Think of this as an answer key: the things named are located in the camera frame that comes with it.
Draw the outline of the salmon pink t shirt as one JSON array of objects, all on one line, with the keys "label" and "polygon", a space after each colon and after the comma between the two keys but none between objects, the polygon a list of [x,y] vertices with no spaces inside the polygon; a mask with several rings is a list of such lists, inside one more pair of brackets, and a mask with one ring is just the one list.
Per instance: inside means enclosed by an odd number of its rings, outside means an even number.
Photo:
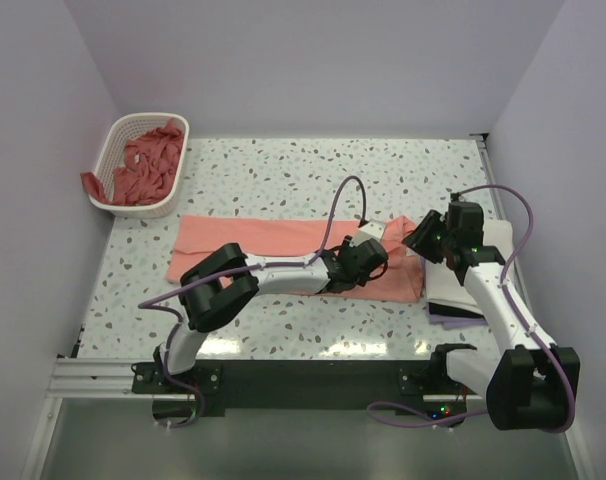
[{"label": "salmon pink t shirt", "polygon": [[[237,243],[245,253],[261,256],[303,256],[318,249],[326,229],[324,220],[260,220],[185,215],[166,273],[177,284],[190,268],[227,243]],[[423,287],[418,257],[407,252],[402,240],[415,229],[405,216],[386,223],[382,245],[388,270],[379,279],[341,294],[343,298],[416,303]]]}]

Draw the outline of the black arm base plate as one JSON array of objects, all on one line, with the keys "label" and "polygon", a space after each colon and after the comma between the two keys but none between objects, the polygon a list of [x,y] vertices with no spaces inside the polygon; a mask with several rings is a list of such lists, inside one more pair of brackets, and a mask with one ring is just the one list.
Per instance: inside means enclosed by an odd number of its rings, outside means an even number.
[{"label": "black arm base plate", "polygon": [[178,426],[230,410],[388,410],[444,427],[480,413],[467,404],[473,391],[429,378],[426,360],[199,360],[171,379],[156,362],[131,370],[132,391],[152,397],[154,420]]}]

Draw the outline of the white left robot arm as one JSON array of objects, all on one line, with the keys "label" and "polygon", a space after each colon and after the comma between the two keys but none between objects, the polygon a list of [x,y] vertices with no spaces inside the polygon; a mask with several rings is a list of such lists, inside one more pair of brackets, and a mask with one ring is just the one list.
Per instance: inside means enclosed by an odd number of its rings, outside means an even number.
[{"label": "white left robot arm", "polygon": [[229,324],[257,296],[343,293],[379,278],[387,268],[388,255],[375,239],[355,245],[346,238],[303,257],[260,257],[228,243],[184,274],[178,289],[140,305],[177,316],[155,354],[154,378],[168,392],[183,390],[208,334]]}]

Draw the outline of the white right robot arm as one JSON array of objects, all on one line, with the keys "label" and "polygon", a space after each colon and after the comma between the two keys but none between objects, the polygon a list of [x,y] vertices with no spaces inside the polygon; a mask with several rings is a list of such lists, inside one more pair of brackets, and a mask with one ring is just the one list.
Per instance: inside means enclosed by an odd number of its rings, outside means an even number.
[{"label": "white right robot arm", "polygon": [[429,211],[403,243],[433,264],[444,264],[481,310],[501,355],[481,359],[471,346],[445,347],[428,369],[442,393],[463,384],[481,395],[499,430],[566,431],[575,418],[580,359],[534,319],[508,277],[509,263],[484,242],[484,213],[453,201],[446,213]]}]

